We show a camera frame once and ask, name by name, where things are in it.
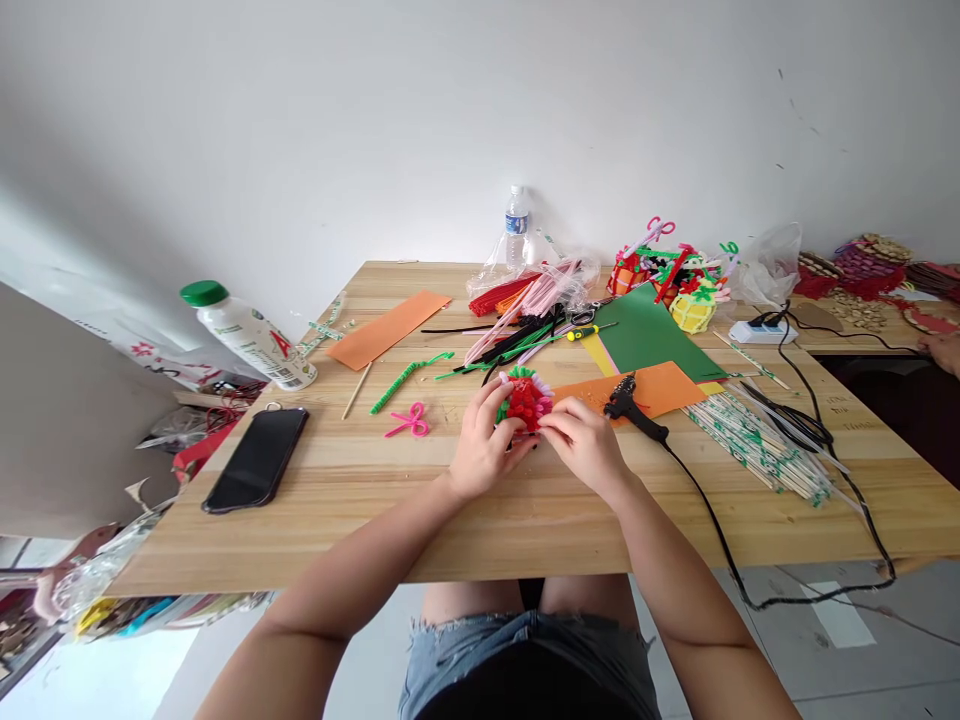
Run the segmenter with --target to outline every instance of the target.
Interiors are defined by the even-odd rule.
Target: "power strip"
[[[743,343],[744,345],[779,345],[780,341],[783,340],[784,333],[787,333],[787,339],[784,344],[793,342],[797,337],[797,331],[794,330],[792,326],[787,325],[783,320],[775,327],[768,327],[766,325],[751,327],[750,323],[746,320],[741,320],[730,328],[730,339],[736,340],[738,343]]]

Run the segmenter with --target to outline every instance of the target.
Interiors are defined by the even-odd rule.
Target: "white floor tile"
[[[20,557],[17,567],[50,567],[63,560],[76,546],[76,540],[33,538]]]
[[[0,701],[0,718],[150,720],[196,634],[62,641]]]
[[[960,682],[804,700],[797,709],[804,720],[946,720],[960,717]]]
[[[8,538],[0,535],[0,568],[13,567],[26,538]]]
[[[841,585],[878,581],[868,563],[790,566],[804,582]],[[802,596],[800,586],[776,568],[744,571],[754,600],[771,595]],[[941,562],[901,578],[892,588],[851,594],[851,600],[887,606],[908,620],[960,640],[960,563]],[[858,611],[875,645],[836,648],[809,606],[751,611],[774,669],[794,700],[864,693],[890,687],[960,679],[960,648],[890,618]]]
[[[743,602],[740,600],[736,585],[729,574],[725,570],[718,570],[714,572],[714,577],[717,578],[717,581],[733,602],[734,607],[737,608],[737,612],[740,613],[740,617],[744,624],[746,624],[750,634],[753,635],[753,639],[760,645],[760,649],[763,650],[760,637],[753,626],[753,620]],[[657,688],[657,704],[660,707],[660,714],[664,718],[689,717],[688,713],[690,709],[687,706],[687,700],[680,687],[680,681],[677,679],[677,674],[673,671],[673,666],[670,664],[667,651],[660,641],[659,631],[656,625],[654,625],[653,618],[650,616],[650,610],[647,608],[643,597],[638,591],[636,579],[633,575],[630,576],[630,584],[633,587],[633,598],[637,604],[637,616],[640,619],[640,629],[643,632],[643,636],[647,640],[655,636],[657,638],[650,648],[649,659],[650,673],[653,676],[653,682]]]
[[[420,617],[425,585],[401,585],[347,648],[324,720],[393,720],[407,672],[410,620]],[[200,631],[153,720],[193,717],[259,613],[234,614]]]

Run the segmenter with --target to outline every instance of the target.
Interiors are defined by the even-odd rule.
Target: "wooden table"
[[[455,328],[477,320],[466,306],[464,282],[477,266],[367,263],[347,286],[345,316],[362,325],[420,288],[455,298],[424,327]],[[751,308],[740,316],[752,317]],[[359,378],[315,352],[319,379],[299,393],[273,387],[256,403],[278,400],[303,406],[311,418],[276,500],[263,508],[225,516],[206,515],[200,503],[236,448],[252,413],[239,424],[176,505],[160,522],[109,593],[114,596],[235,592],[283,588],[317,553],[432,480],[453,456],[460,419],[481,375],[434,381],[448,368],[438,363],[407,381],[388,405],[406,411],[427,407],[429,436],[401,433],[388,412],[369,408],[406,365],[448,349],[462,351],[476,336],[414,333],[374,363],[357,404],[345,421],[343,408]],[[753,367],[711,333],[696,341],[722,367]],[[806,352],[788,355],[816,389],[837,452],[853,472],[894,557],[960,554],[960,493]],[[802,390],[775,348],[751,353]],[[579,343],[558,341],[531,363],[552,385],[599,377]],[[766,378],[772,398],[807,412],[808,399]],[[859,517],[839,500],[814,509],[793,494],[777,495],[744,470],[679,411],[659,419],[671,430],[674,450],[702,483],[741,565],[815,563],[876,558]],[[716,532],[690,480],[672,458],[632,426],[617,431],[624,456],[647,487],[712,566],[724,565]],[[561,464],[543,443],[487,496],[471,504],[427,549],[407,578],[411,582],[539,577],[621,572],[629,563],[617,523],[606,505]]]
[[[824,310],[831,311],[834,308],[834,301],[831,298],[822,300],[810,300],[799,295],[790,298],[793,305],[810,303],[817,305]],[[918,302],[917,305],[923,312],[942,315],[955,323],[960,323],[960,308],[946,300],[942,302]],[[893,305],[882,304],[881,312],[887,321],[887,324],[880,330],[879,335],[887,341],[887,344],[894,348],[907,347],[916,348],[917,341],[924,337],[924,334],[910,325],[900,315],[900,311]],[[854,327],[846,321],[843,324],[843,332],[862,333],[869,332],[862,328]],[[796,340],[811,355],[909,355],[906,350],[890,350],[871,337],[842,338],[827,330],[801,330],[800,337]]]

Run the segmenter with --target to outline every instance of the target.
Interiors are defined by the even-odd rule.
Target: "white plastic bottle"
[[[527,217],[530,210],[524,198],[522,185],[510,186],[510,200],[507,202],[506,241],[507,269],[520,270],[523,267],[523,252],[526,244]]]
[[[256,308],[214,280],[191,283],[180,291],[207,330],[250,366],[277,381],[283,390],[302,390],[317,379],[317,369]]]

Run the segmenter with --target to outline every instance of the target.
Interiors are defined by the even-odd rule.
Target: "green foam sheet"
[[[597,311],[597,325],[619,323],[600,331],[603,343],[621,373],[673,360],[696,383],[727,377],[674,322],[650,283],[630,291]]]

